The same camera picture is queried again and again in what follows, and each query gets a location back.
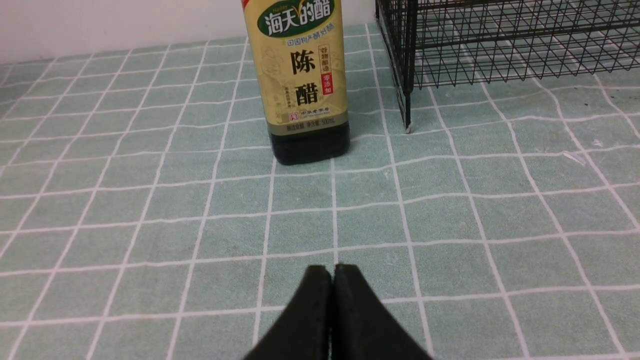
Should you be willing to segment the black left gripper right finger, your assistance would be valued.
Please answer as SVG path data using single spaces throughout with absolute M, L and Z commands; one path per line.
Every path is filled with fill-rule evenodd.
M 359 267 L 334 268 L 333 360 L 430 360 L 377 297 Z

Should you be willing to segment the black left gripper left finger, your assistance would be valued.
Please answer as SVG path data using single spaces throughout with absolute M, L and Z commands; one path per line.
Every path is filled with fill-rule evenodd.
M 333 280 L 322 265 L 304 271 L 293 297 L 246 360 L 327 360 Z

